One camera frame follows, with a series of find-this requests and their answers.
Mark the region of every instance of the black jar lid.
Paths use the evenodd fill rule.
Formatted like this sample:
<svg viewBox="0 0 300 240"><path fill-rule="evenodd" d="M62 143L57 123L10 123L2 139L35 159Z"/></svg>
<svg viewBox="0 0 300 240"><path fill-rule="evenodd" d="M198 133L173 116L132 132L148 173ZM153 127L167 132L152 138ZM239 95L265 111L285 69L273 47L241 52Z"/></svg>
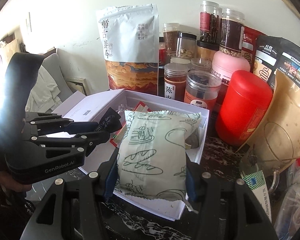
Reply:
<svg viewBox="0 0 300 240"><path fill-rule="evenodd" d="M215 51L218 51L219 47L220 47L219 44L206 43L206 42L202 42L200 40L197 40L197 46L199 46L201 48L205 48L205 49L215 50Z"/></svg>
<svg viewBox="0 0 300 240"><path fill-rule="evenodd" d="M179 38L189 38L189 39L196 40L197 36L190 33L179 33Z"/></svg>

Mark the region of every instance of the white wall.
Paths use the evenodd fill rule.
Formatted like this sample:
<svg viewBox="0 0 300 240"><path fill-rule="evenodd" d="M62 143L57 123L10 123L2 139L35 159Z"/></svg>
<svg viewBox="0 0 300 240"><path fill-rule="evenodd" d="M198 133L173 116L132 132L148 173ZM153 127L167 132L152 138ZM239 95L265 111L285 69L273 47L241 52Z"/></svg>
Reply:
<svg viewBox="0 0 300 240"><path fill-rule="evenodd" d="M179 22L184 31L199 33L202 0L9 0L0 12L0 33L20 24L29 52L56 47L65 77L82 77L92 92L108 89L106 68L95 11L109 5L156 3L160 29L163 23ZM267 35L284 37L300 46L300 20L281 0L209 0L245 14L246 25ZM32 33L26 31L30 11Z"/></svg>

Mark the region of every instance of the pink jar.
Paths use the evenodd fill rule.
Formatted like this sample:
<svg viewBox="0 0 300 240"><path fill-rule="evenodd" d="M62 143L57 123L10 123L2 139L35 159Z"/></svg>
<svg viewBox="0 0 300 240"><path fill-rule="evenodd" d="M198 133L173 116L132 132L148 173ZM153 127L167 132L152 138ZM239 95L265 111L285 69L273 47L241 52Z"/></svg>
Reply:
<svg viewBox="0 0 300 240"><path fill-rule="evenodd" d="M214 54L211 72L221 78L221 88L218 93L214 111L220 111L232 73L236 70L250 71L250 64L248 60L242 57L233 57L222 53L221 51L217 51Z"/></svg>

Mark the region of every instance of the red bag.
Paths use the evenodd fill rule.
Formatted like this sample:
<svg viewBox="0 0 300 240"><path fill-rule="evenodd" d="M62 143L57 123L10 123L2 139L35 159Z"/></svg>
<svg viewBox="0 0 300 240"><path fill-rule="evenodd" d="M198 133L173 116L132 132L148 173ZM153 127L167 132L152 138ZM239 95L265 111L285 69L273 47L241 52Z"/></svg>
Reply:
<svg viewBox="0 0 300 240"><path fill-rule="evenodd" d="M249 61L250 72L253 70L254 58L257 51L256 41L259 35L265 34L247 26L244 27L241 57Z"/></svg>

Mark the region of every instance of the white cardboard box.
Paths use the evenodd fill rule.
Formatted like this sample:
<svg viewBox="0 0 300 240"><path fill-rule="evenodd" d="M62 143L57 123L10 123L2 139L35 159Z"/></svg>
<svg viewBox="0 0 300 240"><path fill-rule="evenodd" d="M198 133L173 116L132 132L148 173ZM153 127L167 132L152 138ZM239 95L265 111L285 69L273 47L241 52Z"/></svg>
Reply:
<svg viewBox="0 0 300 240"><path fill-rule="evenodd" d="M199 127L200 146L197 149L186 150L191 161L200 163L209 119L209 111L207 109L167 98L120 89L105 91L90 96L85 96L77 91L58 106L53 113L61 114L63 118L73 119L75 122L98 122L109 107L114 110L117 110L118 106L121 104L135 107L140 101L144 102L152 111L169 110L181 113L202 114L203 118ZM63 132L51 134L49 137L72 136ZM109 141L96 146L93 152L86 158L85 164L80 167L80 169L86 174L97 170L102 162L109 160L113 151L114 146ZM185 208L185 204L180 200L173 202L163 199L148 200L128 196L117 192L116 190L114 191L114 194L139 208L168 220L180 219Z"/></svg>

